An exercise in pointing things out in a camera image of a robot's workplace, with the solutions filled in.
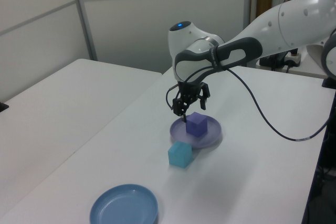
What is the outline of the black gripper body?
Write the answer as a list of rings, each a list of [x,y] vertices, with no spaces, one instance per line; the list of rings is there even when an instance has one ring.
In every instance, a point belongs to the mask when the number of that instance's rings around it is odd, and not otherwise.
[[[191,84],[188,82],[179,82],[180,98],[183,102],[195,102],[201,98],[202,83]]]

